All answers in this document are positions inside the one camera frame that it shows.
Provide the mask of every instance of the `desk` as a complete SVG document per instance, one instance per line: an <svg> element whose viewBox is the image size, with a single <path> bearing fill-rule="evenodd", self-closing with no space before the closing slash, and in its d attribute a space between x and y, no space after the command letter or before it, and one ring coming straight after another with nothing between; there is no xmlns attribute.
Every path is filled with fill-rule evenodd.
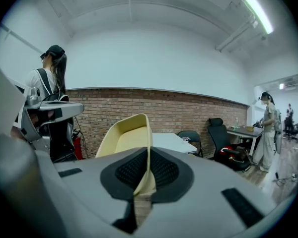
<svg viewBox="0 0 298 238"><path fill-rule="evenodd" d="M247 138L252 138L252 147L250 148L249 155L253 155L254 147L256 144L256 139L263 133L264 129L261 128L254 128L254 131L248 131L246 128L238 128L238 129L233 129L233 128L228 128L227 132L229 134L233 134L239 137L247 137Z"/></svg>
<svg viewBox="0 0 298 238"><path fill-rule="evenodd" d="M153 133L153 146L161 147L181 153L196 152L197 148L184 142L174 133Z"/></svg>

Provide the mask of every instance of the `white wall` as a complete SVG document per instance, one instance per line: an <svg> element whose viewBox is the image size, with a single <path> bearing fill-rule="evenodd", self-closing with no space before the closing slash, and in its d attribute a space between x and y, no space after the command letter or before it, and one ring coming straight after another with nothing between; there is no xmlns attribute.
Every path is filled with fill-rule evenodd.
<svg viewBox="0 0 298 238"><path fill-rule="evenodd" d="M266 106L261 104L261 101L258 100L258 97L264 92L264 89L261 86L255 86L253 89L253 96L251 99L251 105L247 109L247 125L251 126L256 121L264 117L264 112Z"/></svg>
<svg viewBox="0 0 298 238"><path fill-rule="evenodd" d="M279 109L282 113L282 121L286 118L286 111L288 104L292 105L294 110L293 120L298 123L298 90L285 91L277 90L271 91L269 94L273 97L276 109Z"/></svg>
<svg viewBox="0 0 298 238"><path fill-rule="evenodd" d="M76 34L67 46L68 89L148 88L249 104L242 65L180 28L124 24Z"/></svg>
<svg viewBox="0 0 298 238"><path fill-rule="evenodd" d="M2 22L42 52L54 44L65 49L70 39L47 0L39 0L36 4L19 0ZM7 32L0 28L0 68L6 76L23 82L29 71L42 67L42 53L6 35Z"/></svg>
<svg viewBox="0 0 298 238"><path fill-rule="evenodd" d="M298 47L247 68L253 85L298 74Z"/></svg>

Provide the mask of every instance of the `red fire extinguisher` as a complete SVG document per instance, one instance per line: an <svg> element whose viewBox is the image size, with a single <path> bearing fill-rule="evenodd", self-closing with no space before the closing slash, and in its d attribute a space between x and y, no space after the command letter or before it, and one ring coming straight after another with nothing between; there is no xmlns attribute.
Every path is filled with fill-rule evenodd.
<svg viewBox="0 0 298 238"><path fill-rule="evenodd" d="M76 139L74 139L74 147L75 147L75 155L76 155L76 158L78 160L82 160L83 159L83 156L81 154L81 147L80 147L80 138L77 137Z"/></svg>

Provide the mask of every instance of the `long black hair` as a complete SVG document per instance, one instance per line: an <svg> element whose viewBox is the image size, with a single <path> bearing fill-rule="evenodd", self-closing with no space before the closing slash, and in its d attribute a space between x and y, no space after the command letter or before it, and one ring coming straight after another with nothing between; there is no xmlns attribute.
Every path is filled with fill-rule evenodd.
<svg viewBox="0 0 298 238"><path fill-rule="evenodd" d="M275 105L273 97L268 92L263 92L261 98L263 98L264 96L266 96L270 100L270 102Z"/></svg>
<svg viewBox="0 0 298 238"><path fill-rule="evenodd" d="M53 52L47 52L46 56L47 55L52 56L52 73L56 78L56 86L54 89L54 93L57 93L60 90L64 94L66 91L65 71L67 56L65 55L65 53L63 53L60 58L57 58Z"/></svg>

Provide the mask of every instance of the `ceiling beam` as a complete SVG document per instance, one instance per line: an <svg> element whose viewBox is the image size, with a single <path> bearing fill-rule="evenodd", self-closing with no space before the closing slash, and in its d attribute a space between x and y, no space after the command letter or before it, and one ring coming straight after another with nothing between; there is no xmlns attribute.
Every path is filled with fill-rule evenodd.
<svg viewBox="0 0 298 238"><path fill-rule="evenodd" d="M231 44L233 41L236 41L245 31L247 31L250 27L256 27L257 22L253 15L242 24L236 31L234 31L226 40L224 40L221 44L215 47L215 50L222 52L222 50Z"/></svg>
<svg viewBox="0 0 298 238"><path fill-rule="evenodd" d="M55 8L55 1L53 1L53 0L47 0L47 1L48 1L49 5L51 6L51 8L53 9L53 11L55 12L56 16L58 17L58 19L59 19L60 23L62 24L62 26L64 27L64 29L67 31L68 35L72 38L74 36L74 32L68 25L68 20L73 17L73 15L71 14L71 11L69 9L67 9L65 7L64 3L62 3L60 0L59 0L59 2L66 9L65 13L59 12Z"/></svg>
<svg viewBox="0 0 298 238"><path fill-rule="evenodd" d="M112 4L107 4L107 5L99 6L97 8L94 8L93 10L90 10L90 11L84 12L82 14L79 14L76 17L85 15L87 13L90 13L91 11L100 10L100 9L103 9L103 8L108 8L108 7L111 7L111 6L123 5L123 4L127 4L127 2L118 2L118 3L112 3ZM195 16L197 16L197 17L199 17L199 18L201 18L201 19L203 19L203 20L211 23L212 25L214 25L218 29L222 30L224 33L226 33L228 35L230 34L230 32L228 30L226 30L225 28L223 28L222 26L220 26L218 23L215 23L213 20L209 19L208 17L206 17L206 16L204 16L202 14L198 14L198 13L196 13L194 11L188 10L186 8L180 7L180 6L175 6L175 5L171 5L171 4L167 4L167 3L162 3L162 2L154 2L154 1L133 1L133 4L154 4L154 5L161 5L161 6L170 7L170 8L178 9L178 10L181 10L181 11L185 11L187 13L190 13L192 15L195 15Z"/></svg>
<svg viewBox="0 0 298 238"><path fill-rule="evenodd" d="M133 15L132 15L132 11L131 11L131 0L128 0L128 6L129 6L129 18L130 18L130 22L133 22Z"/></svg>
<svg viewBox="0 0 298 238"><path fill-rule="evenodd" d="M32 45L31 43L29 43L27 40L23 39L20 35L16 34L15 32L13 32L10 28L8 28L5 24L0 23L0 28L2 28L4 31L7 32L7 35L5 36L5 39L7 39L8 35L12 35L14 36L16 39L18 39L20 42L24 43L25 45L27 45L29 48L33 49L34 51L36 51L39 54L44 53L43 51L39 50L36 46Z"/></svg>

